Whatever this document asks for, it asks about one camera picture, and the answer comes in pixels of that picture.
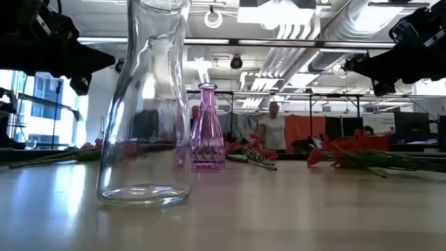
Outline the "orange partition panel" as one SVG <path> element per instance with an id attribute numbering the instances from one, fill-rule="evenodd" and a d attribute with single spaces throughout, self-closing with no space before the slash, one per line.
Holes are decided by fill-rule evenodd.
<path id="1" fill-rule="evenodd" d="M 286 152 L 293 153 L 292 144 L 308 138 L 308 136 L 319 136 L 325 133 L 324 116 L 285 116 L 285 141 Z"/>

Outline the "white board with text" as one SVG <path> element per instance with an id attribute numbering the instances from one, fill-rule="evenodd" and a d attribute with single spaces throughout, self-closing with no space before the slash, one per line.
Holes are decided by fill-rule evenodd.
<path id="1" fill-rule="evenodd" d="M 362 120 L 363 126 L 372 127 L 375 135 L 395 132 L 393 114 L 365 114 L 362 116 Z"/>

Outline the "black stage light cluster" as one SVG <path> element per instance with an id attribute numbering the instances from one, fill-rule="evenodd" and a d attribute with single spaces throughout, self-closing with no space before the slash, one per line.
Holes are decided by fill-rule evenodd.
<path id="1" fill-rule="evenodd" d="M 348 56 L 341 67 L 344 71 L 353 71 L 354 68 L 359 64 L 359 62 L 364 61 L 370 57 L 368 52 L 353 54 Z"/>

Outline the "black partition panel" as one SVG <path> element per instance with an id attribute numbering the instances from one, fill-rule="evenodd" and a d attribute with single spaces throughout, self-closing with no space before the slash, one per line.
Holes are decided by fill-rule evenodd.
<path id="1" fill-rule="evenodd" d="M 363 120 L 358 117 L 326 117 L 325 134 L 330 138 L 353 136 L 363 128 Z"/>

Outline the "long ceiling light strip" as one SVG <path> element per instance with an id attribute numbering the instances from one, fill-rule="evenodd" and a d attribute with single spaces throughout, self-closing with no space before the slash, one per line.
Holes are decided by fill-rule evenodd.
<path id="1" fill-rule="evenodd" d="M 308 47 L 308 48 L 352 48 L 367 50 L 389 50 L 394 43 L 370 41 L 331 41 L 331 40 L 279 40 L 241 38 L 186 38 L 185 45 L 223 45 L 235 47 Z"/>

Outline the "red box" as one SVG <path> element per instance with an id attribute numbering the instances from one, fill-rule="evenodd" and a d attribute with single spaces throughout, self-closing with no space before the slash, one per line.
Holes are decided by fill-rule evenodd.
<path id="1" fill-rule="evenodd" d="M 360 135 L 353 139 L 353 148 L 357 150 L 388 151 L 390 136 Z"/>

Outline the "clear glass vase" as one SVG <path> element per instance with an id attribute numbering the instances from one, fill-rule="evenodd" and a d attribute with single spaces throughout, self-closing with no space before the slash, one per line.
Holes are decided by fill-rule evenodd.
<path id="1" fill-rule="evenodd" d="M 107 204 L 169 205 L 191 193 L 183 46 L 191 0 L 128 0 L 128 47 L 111 100 L 96 195 Z M 121 159 L 116 143 L 138 146 Z"/>

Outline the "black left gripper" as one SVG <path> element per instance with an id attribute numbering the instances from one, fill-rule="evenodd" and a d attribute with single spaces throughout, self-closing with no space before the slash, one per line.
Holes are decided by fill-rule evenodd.
<path id="1" fill-rule="evenodd" d="M 82 49 L 82 66 L 75 60 L 81 44 L 75 38 L 26 39 L 0 37 L 0 69 L 56 76 L 91 76 L 114 65 L 114 56 L 90 47 Z"/>

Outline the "silver ventilation duct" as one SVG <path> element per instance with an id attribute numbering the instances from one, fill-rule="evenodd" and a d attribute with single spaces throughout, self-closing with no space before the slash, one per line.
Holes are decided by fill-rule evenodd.
<path id="1" fill-rule="evenodd" d="M 317 27 L 314 38 L 363 42 L 370 39 L 402 10 L 402 7 L 375 6 L 373 0 L 348 0 L 346 6 L 329 22 L 327 27 Z M 348 52 L 314 52 L 302 66 L 304 72 L 322 73 L 339 62 Z"/>

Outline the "pink glass vase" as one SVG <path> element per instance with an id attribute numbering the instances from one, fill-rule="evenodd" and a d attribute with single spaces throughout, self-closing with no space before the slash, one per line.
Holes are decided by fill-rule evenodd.
<path id="1" fill-rule="evenodd" d="M 199 85 L 201 103 L 194 120 L 191 137 L 192 166 L 197 170 L 225 168 L 226 147 L 220 122 L 215 110 L 216 84 Z"/>

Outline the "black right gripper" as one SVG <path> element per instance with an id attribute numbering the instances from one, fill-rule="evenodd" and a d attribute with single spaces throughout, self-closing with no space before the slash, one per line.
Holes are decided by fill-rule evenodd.
<path id="1" fill-rule="evenodd" d="M 402 40 L 390 51 L 359 62 L 353 72 L 376 78 L 380 59 L 405 84 L 413 84 L 421 79 L 438 81 L 446 78 L 446 38 L 430 46 L 416 40 Z"/>

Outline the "red carnation bunch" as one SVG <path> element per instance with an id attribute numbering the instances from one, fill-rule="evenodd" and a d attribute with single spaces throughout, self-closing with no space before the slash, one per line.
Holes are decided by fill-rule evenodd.
<path id="1" fill-rule="evenodd" d="M 338 139 L 324 135 L 321 147 L 309 154 L 307 166 L 315 167 L 322 161 L 330 161 L 333 168 L 367 170 L 382 178 L 387 176 L 384 169 L 446 174 L 446 157 L 411 156 L 389 150 L 357 150 L 353 148 L 353 139 L 360 135 L 363 135 L 360 130 L 356 130 L 352 137 Z"/>
<path id="2" fill-rule="evenodd" d="M 121 159 L 133 158 L 138 153 L 138 146 L 131 141 L 116 143 L 116 154 Z"/>
<path id="3" fill-rule="evenodd" d="M 262 149 L 260 137 L 251 134 L 246 139 L 231 142 L 226 150 L 226 158 L 236 162 L 247 163 L 270 171 L 277 171 L 275 161 L 279 155 L 276 151 Z"/>

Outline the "black monitor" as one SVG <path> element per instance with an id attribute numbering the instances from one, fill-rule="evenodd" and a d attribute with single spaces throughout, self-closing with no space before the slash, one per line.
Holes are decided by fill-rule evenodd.
<path id="1" fill-rule="evenodd" d="M 427 113 L 395 112 L 394 123 L 397 135 L 427 136 L 431 133 Z"/>

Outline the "black tripod stand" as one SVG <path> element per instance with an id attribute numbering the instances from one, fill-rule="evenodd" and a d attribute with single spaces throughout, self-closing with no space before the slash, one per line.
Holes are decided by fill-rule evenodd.
<path id="1" fill-rule="evenodd" d="M 59 109 L 59 95 L 60 95 L 60 92 L 61 92 L 62 84 L 63 84 L 63 82 L 61 80 L 59 80 L 57 82 L 57 87 L 56 87 L 56 90 L 55 90 L 56 100 L 55 100 L 55 105 L 54 105 L 54 118 L 53 118 L 53 131 L 52 131 L 51 150 L 54 149 L 56 120 L 57 120 L 57 114 L 58 114 L 58 109 Z"/>

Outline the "blue desk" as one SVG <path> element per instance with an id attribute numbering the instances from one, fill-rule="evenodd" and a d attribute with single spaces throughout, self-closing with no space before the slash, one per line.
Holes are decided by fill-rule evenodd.
<path id="1" fill-rule="evenodd" d="M 425 136 L 392 135 L 389 148 L 391 151 L 399 152 L 446 153 L 446 136 L 439 134 Z"/>

